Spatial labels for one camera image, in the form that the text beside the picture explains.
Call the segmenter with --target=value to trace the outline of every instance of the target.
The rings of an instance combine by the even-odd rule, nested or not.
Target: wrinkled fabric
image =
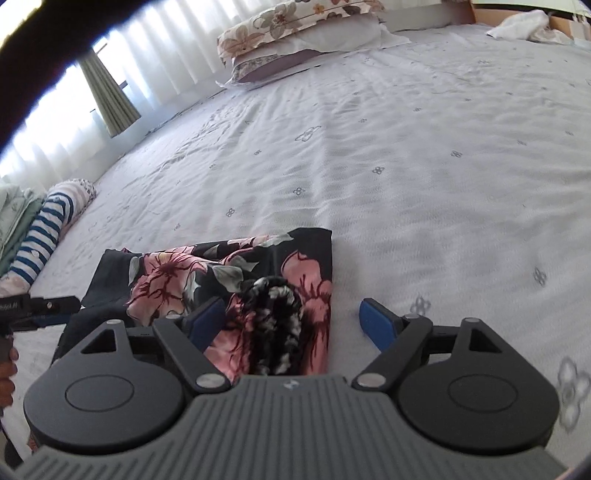
[[[281,338],[278,342],[289,345],[296,337],[298,342],[293,349],[286,347],[290,367],[276,365],[268,368],[269,374],[324,373],[332,294],[330,237],[328,230],[300,228],[283,235],[211,242],[148,254],[107,250],[82,300],[85,308],[68,322],[54,359],[68,353],[106,320],[120,319],[127,326],[149,326],[162,317],[187,316],[212,297],[219,297],[227,305],[228,320],[205,355],[231,381],[243,374],[267,372],[262,364],[269,367],[277,363],[277,359],[261,362],[264,355],[254,354],[251,347],[255,345],[258,351],[267,349],[261,343],[261,335],[256,335],[265,315],[274,321],[289,323],[297,319],[301,323],[299,327],[285,327],[289,331],[276,329],[276,337]],[[277,311],[262,315],[263,309],[258,305],[263,297],[253,297],[253,286],[262,286],[267,293],[271,287],[277,287],[279,290],[273,295],[295,296],[288,303],[290,307],[296,306],[296,311],[289,311],[285,318],[279,317]],[[300,331],[306,334],[300,337]]]

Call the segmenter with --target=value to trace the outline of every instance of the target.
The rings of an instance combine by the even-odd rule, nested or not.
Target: black handle
[[[433,331],[433,322],[425,317],[413,319],[398,339],[377,357],[352,382],[352,387],[363,391],[380,391],[391,397],[400,382],[421,366],[423,349]],[[381,382],[368,385],[363,381],[367,375],[379,375]]]
[[[228,378],[191,343],[173,320],[158,319],[154,322],[153,328],[163,349],[173,360],[186,384],[195,395],[230,390],[232,384]],[[201,387],[199,379],[204,375],[215,375],[215,378],[219,380],[219,385],[214,383],[206,388]]]

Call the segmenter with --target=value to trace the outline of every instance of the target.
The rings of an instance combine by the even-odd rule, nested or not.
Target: striped cloth
[[[0,297],[29,291],[60,238],[95,197],[96,189],[87,180],[68,180],[51,188],[8,273],[0,278]]]

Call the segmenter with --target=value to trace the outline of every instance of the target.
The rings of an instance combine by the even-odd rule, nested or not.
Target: green blanket
[[[42,206],[42,199],[34,199],[25,209],[21,219],[14,228],[12,235],[4,246],[4,251],[0,258],[0,276],[4,275],[10,268],[12,260],[17,256],[18,249],[21,247],[22,241],[29,233],[29,228]]]

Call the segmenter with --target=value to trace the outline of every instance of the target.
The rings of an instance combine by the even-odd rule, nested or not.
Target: wall
[[[580,13],[591,17],[591,11],[579,0],[473,0],[472,3],[475,5],[523,5],[569,13]]]
[[[390,32],[474,23],[469,2],[445,2],[426,7],[397,9],[380,13],[379,16],[385,21]]]

